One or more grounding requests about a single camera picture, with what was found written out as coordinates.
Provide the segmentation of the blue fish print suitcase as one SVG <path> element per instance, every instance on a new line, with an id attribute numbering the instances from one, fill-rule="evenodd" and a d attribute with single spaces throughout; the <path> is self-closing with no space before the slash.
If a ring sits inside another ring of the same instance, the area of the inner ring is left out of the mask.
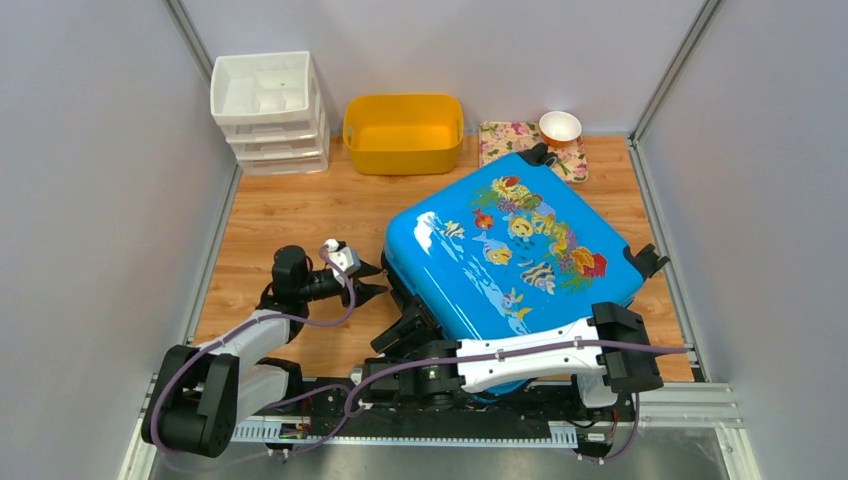
<path id="1" fill-rule="evenodd" d="M 402 311 L 442 338 L 501 339 L 628 308 L 667 263 L 628 242 L 552 170 L 542 144 L 500 157 L 396 215 L 381 263 Z"/>

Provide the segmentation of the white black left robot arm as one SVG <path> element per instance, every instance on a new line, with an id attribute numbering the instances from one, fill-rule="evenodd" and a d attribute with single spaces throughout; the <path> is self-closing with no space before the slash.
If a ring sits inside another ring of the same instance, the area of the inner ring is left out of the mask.
<path id="1" fill-rule="evenodd" d="M 355 308 L 386 292 L 366 278 L 381 268 L 362 260 L 343 241 L 327 240 L 319 250 L 326 266 L 317 270 L 297 245 L 278 249 L 271 280 L 248 318 L 227 333 L 197 346 L 176 345 L 164 355 L 141 426 L 141 438 L 164 453 L 219 456 L 240 422 L 275 408 L 291 415 L 309 393 L 302 369 L 272 358 L 311 324 L 309 305 L 338 298 Z"/>

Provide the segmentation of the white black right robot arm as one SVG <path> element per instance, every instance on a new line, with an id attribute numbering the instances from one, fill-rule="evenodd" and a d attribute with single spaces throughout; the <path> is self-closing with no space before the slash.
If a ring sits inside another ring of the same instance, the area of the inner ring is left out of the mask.
<path id="1" fill-rule="evenodd" d="M 356 394 L 367 404 L 436 408 L 463 397 L 496 396 L 510 383 L 567 375 L 576 381 L 572 409 L 593 419 L 622 395 L 661 388 L 656 359 L 679 351 L 651 344 L 640 315 L 604 302 L 588 317 L 537 333 L 432 340 L 404 356 L 371 358 Z"/>

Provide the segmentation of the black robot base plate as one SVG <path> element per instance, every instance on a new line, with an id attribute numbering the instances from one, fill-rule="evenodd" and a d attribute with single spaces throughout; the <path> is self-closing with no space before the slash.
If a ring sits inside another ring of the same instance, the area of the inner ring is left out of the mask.
<path id="1" fill-rule="evenodd" d="M 445 441 L 460 443 L 531 443 L 550 440 L 556 427 L 573 428 L 581 436 L 597 429 L 611 434 L 615 426 L 635 419 L 635 406 L 620 395 L 611 406 L 586 407 L 577 385 L 531 382 L 492 402 L 466 398 L 441 407 L 373 404 L 344 422 L 338 440 Z"/>

